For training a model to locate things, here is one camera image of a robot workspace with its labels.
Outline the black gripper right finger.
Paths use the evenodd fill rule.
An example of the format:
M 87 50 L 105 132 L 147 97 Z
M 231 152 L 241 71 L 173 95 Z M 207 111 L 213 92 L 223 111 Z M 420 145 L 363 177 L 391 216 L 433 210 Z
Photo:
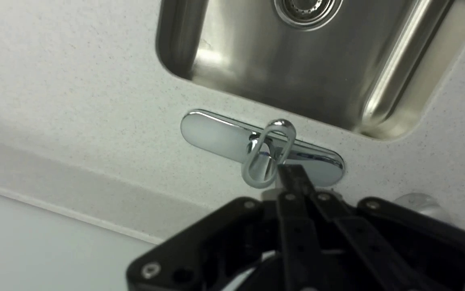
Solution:
M 355 274 L 375 283 L 375 291 L 441 291 L 413 270 L 381 232 L 360 213 L 330 192 L 312 195 L 320 215 L 320 237 L 339 242 L 359 263 Z

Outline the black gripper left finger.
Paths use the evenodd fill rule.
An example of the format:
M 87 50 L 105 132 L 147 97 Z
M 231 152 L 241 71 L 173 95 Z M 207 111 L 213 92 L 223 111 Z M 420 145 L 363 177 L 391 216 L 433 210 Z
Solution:
M 328 291 L 315 215 L 310 211 L 315 187 L 299 165 L 281 165 L 278 174 L 283 192 L 276 199 L 276 215 L 286 291 Z

